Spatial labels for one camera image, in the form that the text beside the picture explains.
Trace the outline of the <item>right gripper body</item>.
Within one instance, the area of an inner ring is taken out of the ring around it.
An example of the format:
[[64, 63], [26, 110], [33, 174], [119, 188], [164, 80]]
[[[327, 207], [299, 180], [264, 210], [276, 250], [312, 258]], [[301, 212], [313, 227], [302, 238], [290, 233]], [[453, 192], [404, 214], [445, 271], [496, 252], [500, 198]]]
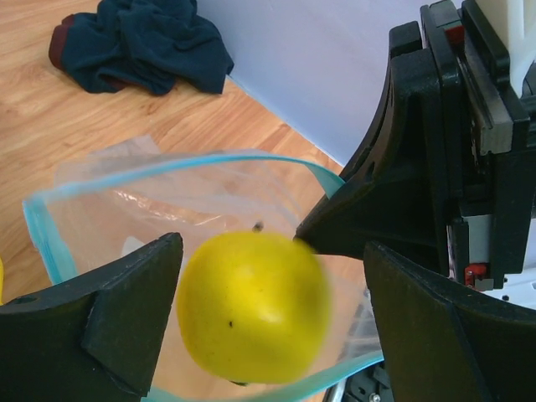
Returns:
[[534, 2], [423, 6], [389, 36], [389, 245], [494, 291], [534, 218]]

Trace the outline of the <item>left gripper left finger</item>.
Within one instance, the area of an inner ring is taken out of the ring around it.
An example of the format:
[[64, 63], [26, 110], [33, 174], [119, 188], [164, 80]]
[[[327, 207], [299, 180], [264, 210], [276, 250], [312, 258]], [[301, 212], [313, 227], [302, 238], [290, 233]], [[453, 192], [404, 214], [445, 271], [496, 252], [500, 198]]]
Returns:
[[4, 401], [138, 401], [152, 386], [183, 258], [165, 234], [1, 309]]

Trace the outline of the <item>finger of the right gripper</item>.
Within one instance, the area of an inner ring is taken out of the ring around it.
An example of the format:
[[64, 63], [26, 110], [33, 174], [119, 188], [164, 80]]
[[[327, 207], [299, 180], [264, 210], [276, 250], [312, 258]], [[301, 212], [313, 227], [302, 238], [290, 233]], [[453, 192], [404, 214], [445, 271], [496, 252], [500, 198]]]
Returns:
[[296, 237], [323, 255], [363, 259], [376, 241], [435, 272], [447, 272], [448, 196], [441, 86], [430, 50], [389, 62], [384, 116], [345, 167], [342, 187], [323, 198]]

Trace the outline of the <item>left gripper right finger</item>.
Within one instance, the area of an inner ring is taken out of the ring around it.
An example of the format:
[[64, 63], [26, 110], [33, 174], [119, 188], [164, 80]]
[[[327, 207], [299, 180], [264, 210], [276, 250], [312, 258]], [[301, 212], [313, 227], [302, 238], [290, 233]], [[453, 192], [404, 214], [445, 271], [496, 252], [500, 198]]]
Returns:
[[535, 312], [379, 243], [364, 268], [396, 401], [533, 401]]

